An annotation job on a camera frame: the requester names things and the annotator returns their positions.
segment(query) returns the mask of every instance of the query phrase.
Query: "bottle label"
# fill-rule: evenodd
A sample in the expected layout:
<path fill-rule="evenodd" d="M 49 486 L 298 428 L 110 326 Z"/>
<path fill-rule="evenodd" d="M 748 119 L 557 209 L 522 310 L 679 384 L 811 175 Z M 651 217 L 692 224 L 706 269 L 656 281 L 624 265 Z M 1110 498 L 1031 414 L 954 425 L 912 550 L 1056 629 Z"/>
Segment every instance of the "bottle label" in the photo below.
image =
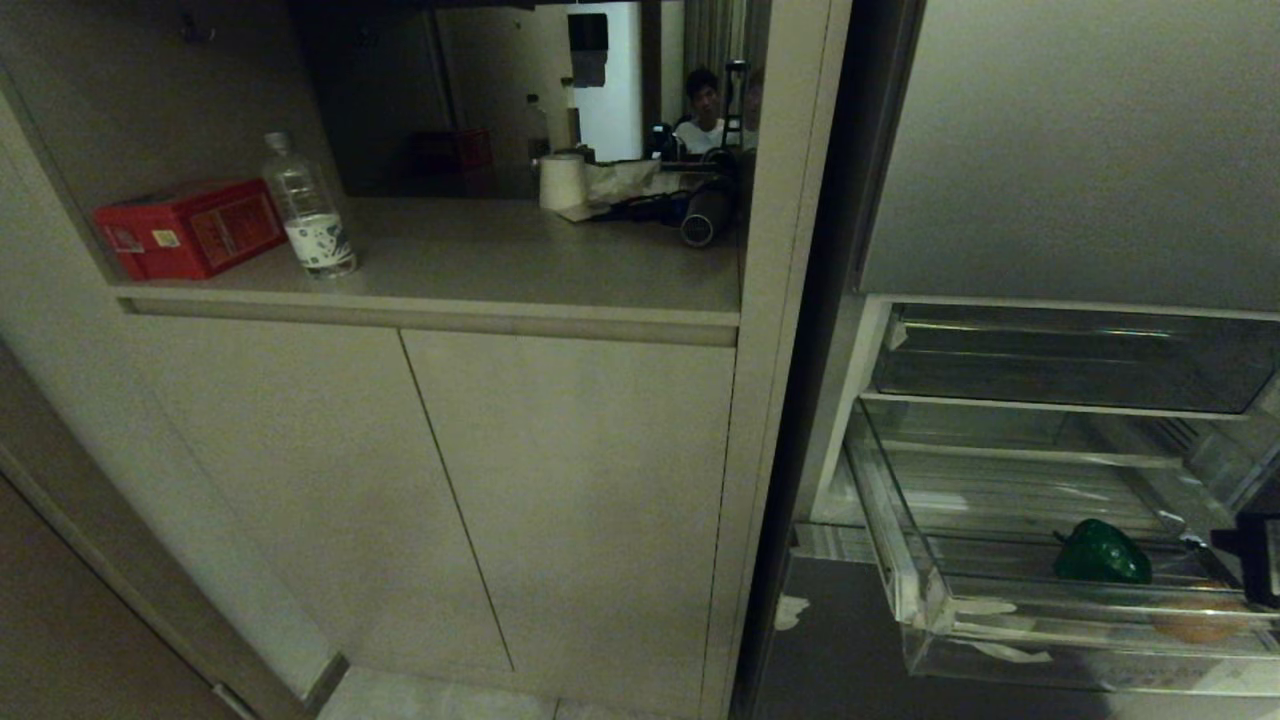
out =
<path fill-rule="evenodd" d="M 284 223 L 289 243 L 303 268 L 328 268 L 351 259 L 347 231 L 337 213 L 308 215 Z"/>

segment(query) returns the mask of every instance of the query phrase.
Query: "crisper drawer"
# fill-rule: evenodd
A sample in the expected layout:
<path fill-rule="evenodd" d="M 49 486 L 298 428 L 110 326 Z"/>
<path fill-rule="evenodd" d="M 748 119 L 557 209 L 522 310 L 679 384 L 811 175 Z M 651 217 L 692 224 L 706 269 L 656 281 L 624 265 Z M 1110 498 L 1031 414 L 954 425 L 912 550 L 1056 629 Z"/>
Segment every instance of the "crisper drawer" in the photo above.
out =
<path fill-rule="evenodd" d="M 1178 459 L 1116 418 L 1005 409 L 948 430 L 913 407 L 859 401 L 844 448 L 913 673 L 1280 696 L 1280 614 L 1198 542 L 1229 518 Z M 1152 584 L 1053 575 L 1055 533 L 1088 518 L 1142 547 Z"/>
<path fill-rule="evenodd" d="M 1280 323 L 893 302 L 874 393 L 1170 415 L 1244 413 L 1276 372 Z"/>

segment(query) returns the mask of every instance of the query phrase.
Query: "bottle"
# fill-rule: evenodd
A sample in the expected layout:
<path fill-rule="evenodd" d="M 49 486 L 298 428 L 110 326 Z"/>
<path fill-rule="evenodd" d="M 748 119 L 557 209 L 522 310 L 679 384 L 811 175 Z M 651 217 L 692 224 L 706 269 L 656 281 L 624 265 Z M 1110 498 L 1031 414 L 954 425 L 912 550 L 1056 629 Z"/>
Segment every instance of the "bottle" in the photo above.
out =
<path fill-rule="evenodd" d="M 319 168 L 293 150 L 288 132 L 269 132 L 265 140 L 274 155 L 262 164 L 262 179 L 298 263 L 312 278 L 339 278 L 353 272 L 358 260 Z"/>
<path fill-rule="evenodd" d="M 538 105 L 536 95 L 526 95 L 525 100 L 525 140 L 529 146 L 529 167 L 538 174 L 538 160 L 552 154 L 550 131 L 547 129 L 547 113 Z"/>

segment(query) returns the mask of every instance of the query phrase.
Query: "red tin box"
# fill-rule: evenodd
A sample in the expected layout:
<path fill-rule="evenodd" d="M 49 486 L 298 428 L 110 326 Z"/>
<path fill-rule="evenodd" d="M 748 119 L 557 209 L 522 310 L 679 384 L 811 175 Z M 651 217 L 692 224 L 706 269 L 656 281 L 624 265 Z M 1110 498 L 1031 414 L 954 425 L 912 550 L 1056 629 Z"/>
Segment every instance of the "red tin box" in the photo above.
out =
<path fill-rule="evenodd" d="M 93 220 L 136 281 L 205 279 L 285 240 L 260 179 L 179 184 L 99 208 Z"/>

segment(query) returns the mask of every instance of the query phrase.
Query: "white cabinet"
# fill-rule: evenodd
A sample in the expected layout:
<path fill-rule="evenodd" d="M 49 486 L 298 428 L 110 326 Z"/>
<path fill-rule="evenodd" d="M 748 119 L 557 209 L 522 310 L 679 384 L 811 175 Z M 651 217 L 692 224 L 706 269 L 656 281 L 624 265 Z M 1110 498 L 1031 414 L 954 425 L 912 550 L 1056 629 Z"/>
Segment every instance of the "white cabinet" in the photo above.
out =
<path fill-rule="evenodd" d="M 696 716 L 733 348 L 403 337 L 516 673 Z"/>
<path fill-rule="evenodd" d="M 335 648 L 408 673 L 511 669 L 396 331 L 128 325 L 140 391 Z"/>

